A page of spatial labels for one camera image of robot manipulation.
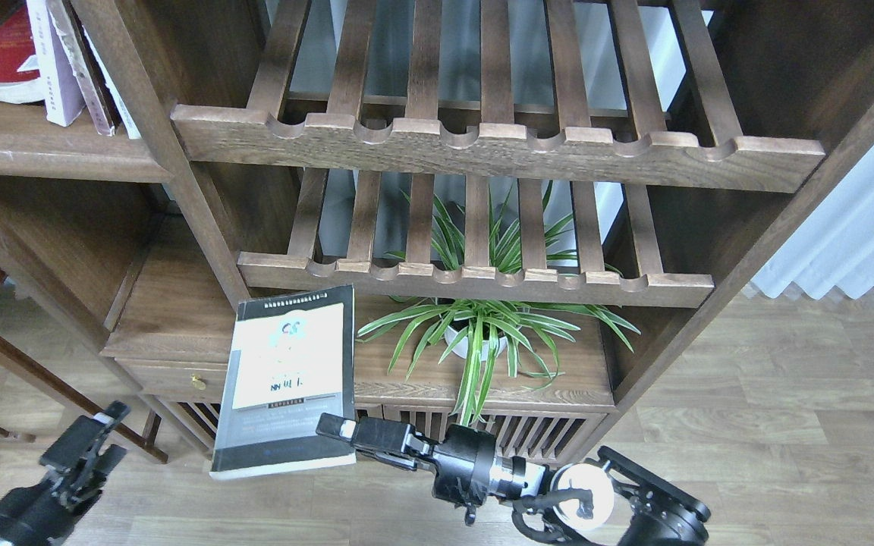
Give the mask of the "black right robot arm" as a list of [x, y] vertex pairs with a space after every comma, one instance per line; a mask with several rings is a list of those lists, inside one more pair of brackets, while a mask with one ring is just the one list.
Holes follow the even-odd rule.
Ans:
[[514, 527], [528, 539], [586, 545], [586, 532], [603, 526], [624, 500], [632, 516], [621, 545], [704, 545], [709, 538], [706, 504], [608, 447], [593, 459], [551, 469], [500, 456], [492, 433], [457, 424], [436, 441], [406, 422], [325, 413], [316, 433], [396, 469], [429, 470], [433, 497], [463, 507], [468, 526], [476, 508], [494, 497], [510, 505]]

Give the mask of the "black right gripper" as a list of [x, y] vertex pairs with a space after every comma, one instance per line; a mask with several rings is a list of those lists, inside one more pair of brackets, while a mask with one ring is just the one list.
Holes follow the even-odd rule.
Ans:
[[492, 433], [457, 424], [448, 426], [444, 441], [437, 442], [405, 422], [322, 413], [316, 434], [351, 442], [355, 450], [399, 469], [433, 472], [433, 497], [464, 507], [468, 526], [489, 495], [512, 501], [541, 494], [549, 470], [523, 457], [500, 457]]

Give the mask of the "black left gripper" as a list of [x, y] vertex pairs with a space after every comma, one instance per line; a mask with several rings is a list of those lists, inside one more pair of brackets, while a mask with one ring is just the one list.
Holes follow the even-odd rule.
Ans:
[[61, 545], [97, 502], [124, 459], [118, 445], [101, 450], [131, 407], [112, 401], [93, 417], [80, 416], [39, 458], [39, 483], [13, 488], [0, 500], [0, 545]]

